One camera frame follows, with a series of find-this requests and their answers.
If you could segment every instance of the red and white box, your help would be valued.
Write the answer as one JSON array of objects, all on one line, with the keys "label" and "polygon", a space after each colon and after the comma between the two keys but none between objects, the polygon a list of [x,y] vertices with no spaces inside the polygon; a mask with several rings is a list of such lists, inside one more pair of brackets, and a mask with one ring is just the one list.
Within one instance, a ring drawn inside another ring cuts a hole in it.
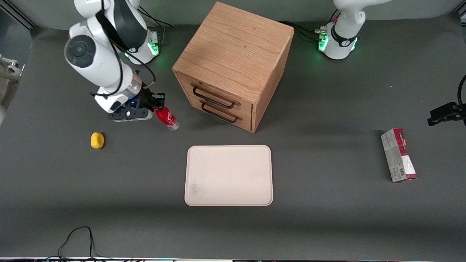
[{"label": "red and white box", "polygon": [[406,149],[403,128],[394,128],[380,137],[390,168],[391,181],[396,183],[416,179],[416,171]]}]

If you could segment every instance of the black metal handle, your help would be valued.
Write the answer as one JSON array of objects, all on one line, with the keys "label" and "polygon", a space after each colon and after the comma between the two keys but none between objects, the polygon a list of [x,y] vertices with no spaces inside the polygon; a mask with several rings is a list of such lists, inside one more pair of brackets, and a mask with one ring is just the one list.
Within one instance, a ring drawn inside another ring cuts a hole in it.
[{"label": "black metal handle", "polygon": [[209,101],[209,102],[211,102],[211,103],[213,103],[213,104],[216,104],[217,106],[223,107],[223,108],[225,108],[225,109],[231,109],[231,108],[234,107],[234,102],[232,102],[232,105],[227,106],[226,104],[222,104],[222,103],[217,102],[217,101],[215,101],[215,100],[212,100],[212,99],[210,99],[210,98],[208,98],[208,97],[206,97],[206,96],[203,96],[203,95],[201,95],[201,94],[196,93],[196,90],[197,90],[197,89],[198,89],[197,86],[194,86],[194,88],[192,89],[192,92],[193,92],[194,95],[197,96],[197,97],[200,97],[200,98],[202,98],[202,99],[205,99],[205,100],[207,100],[207,101]]},{"label": "black metal handle", "polygon": [[212,112],[212,111],[210,111],[210,110],[207,110],[207,109],[204,108],[205,105],[206,105],[205,103],[202,103],[202,106],[201,106],[202,110],[203,110],[204,112],[207,112],[207,113],[213,115],[214,117],[218,117],[218,118],[220,118],[220,119],[222,119],[222,120],[225,120],[225,121],[227,121],[227,122],[229,122],[229,123],[231,123],[231,124],[234,124],[234,123],[236,123],[236,121],[238,121],[238,117],[235,117],[234,120],[230,120],[230,119],[228,119],[228,118],[226,118],[226,117],[223,117],[223,116],[221,116],[221,115],[219,115],[219,114],[216,114],[216,113],[214,113],[214,112]]}]

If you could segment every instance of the yellow sponge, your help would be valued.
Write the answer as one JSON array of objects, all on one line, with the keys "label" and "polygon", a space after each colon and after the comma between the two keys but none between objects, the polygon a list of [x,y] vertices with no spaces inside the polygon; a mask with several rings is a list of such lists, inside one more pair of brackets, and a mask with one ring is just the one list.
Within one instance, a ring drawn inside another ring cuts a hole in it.
[{"label": "yellow sponge", "polygon": [[94,132],[90,137],[90,146],[95,149],[101,149],[103,147],[103,134],[99,132]]}]

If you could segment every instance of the red bottle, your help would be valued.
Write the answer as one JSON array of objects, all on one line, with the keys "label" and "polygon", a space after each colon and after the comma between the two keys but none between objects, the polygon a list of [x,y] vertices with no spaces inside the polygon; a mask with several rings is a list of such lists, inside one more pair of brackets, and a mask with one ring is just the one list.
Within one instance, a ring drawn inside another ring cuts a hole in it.
[{"label": "red bottle", "polygon": [[155,115],[157,118],[168,127],[169,130],[175,131],[179,127],[179,122],[170,110],[164,107],[162,110],[154,107]]}]

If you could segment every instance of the wooden cabinet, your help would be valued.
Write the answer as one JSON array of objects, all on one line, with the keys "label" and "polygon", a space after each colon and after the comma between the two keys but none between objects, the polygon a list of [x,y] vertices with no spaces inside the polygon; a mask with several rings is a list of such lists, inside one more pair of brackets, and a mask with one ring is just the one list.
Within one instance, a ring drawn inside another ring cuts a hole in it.
[{"label": "wooden cabinet", "polygon": [[172,69],[193,107],[254,133],[283,75],[293,33],[217,2]]}]

